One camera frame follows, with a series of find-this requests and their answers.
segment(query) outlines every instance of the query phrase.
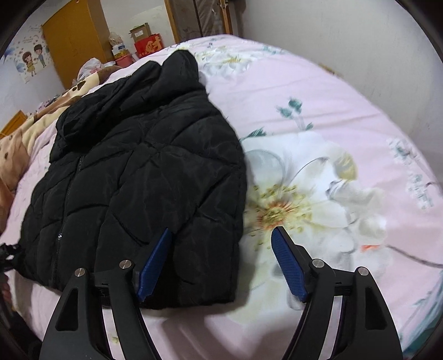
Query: poster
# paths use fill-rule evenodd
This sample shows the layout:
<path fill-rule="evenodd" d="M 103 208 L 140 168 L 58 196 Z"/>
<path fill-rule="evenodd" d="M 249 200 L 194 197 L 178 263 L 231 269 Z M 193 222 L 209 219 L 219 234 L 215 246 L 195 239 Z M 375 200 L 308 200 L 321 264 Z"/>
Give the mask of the poster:
<path fill-rule="evenodd" d="M 52 64 L 49 48 L 41 26 L 29 26 L 15 36 L 5 55 L 5 61 L 13 61 L 24 82 Z"/>

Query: vest zipper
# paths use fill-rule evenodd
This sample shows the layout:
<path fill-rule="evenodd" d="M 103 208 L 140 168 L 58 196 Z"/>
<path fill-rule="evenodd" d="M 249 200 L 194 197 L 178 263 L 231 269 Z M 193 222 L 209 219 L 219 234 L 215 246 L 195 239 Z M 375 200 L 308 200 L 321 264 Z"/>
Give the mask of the vest zipper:
<path fill-rule="evenodd" d="M 68 204 L 69 194 L 71 193 L 72 182 L 74 181 L 76 175 L 80 171 L 80 166 L 82 165 L 82 161 L 83 161 L 84 157 L 85 156 L 82 155 L 80 157 L 80 159 L 78 160 L 77 169 L 75 170 L 74 176 L 73 176 L 71 182 L 69 183 L 68 191 L 66 192 L 65 206 L 64 206 L 64 209 L 63 209 L 62 227 L 60 228 L 60 232 L 58 233 L 57 240 L 56 240 L 56 253 L 55 253 L 55 259 L 54 259 L 54 268 L 52 270 L 52 284 L 51 284 L 52 287 L 56 287 L 56 281 L 58 280 L 58 276 L 57 276 L 58 256 L 59 256 L 59 253 L 60 253 L 60 242 L 62 241 L 63 228 L 65 226 L 65 220 L 66 220 L 66 205 Z"/>

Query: red box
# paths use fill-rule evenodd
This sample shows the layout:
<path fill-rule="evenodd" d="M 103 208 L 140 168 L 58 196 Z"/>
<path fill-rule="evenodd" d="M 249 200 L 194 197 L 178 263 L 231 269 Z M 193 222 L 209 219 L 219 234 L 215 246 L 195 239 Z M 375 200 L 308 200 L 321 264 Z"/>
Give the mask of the red box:
<path fill-rule="evenodd" d="M 137 50 L 137 56 L 144 58 L 163 49 L 163 41 L 160 34 L 153 34 L 147 38 L 141 39 L 134 43 Z"/>

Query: white wall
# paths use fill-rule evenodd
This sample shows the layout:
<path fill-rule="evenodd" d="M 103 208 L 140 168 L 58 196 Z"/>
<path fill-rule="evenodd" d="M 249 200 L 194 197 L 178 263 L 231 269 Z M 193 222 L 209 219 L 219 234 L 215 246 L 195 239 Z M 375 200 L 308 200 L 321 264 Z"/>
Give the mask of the white wall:
<path fill-rule="evenodd" d="M 443 181 L 443 64 L 395 0 L 239 0 L 236 8 L 244 37 L 342 74 L 411 136 Z"/>
<path fill-rule="evenodd" d="M 29 26 L 43 25 L 69 0 L 47 0 L 23 24 L 14 39 L 23 38 Z M 33 113 L 39 104 L 64 91 L 53 64 L 39 71 L 26 84 L 16 70 L 14 62 L 0 60 L 0 129 L 19 111 Z"/>
<path fill-rule="evenodd" d="M 120 35 L 127 49 L 135 53 L 129 30 L 149 23 L 153 34 L 160 33 L 164 46 L 174 44 L 164 0 L 101 0 L 110 31 Z"/>

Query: black jacket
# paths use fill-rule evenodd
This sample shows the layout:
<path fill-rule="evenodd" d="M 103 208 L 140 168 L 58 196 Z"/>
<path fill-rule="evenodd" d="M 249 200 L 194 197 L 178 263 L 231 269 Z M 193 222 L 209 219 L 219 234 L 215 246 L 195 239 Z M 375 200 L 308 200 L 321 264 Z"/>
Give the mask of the black jacket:
<path fill-rule="evenodd" d="M 168 227 L 173 247 L 145 305 L 234 299 L 244 155 L 189 52 L 83 97 L 57 132 L 22 224 L 14 263 L 23 276 L 63 290 L 75 269 L 135 259 Z"/>

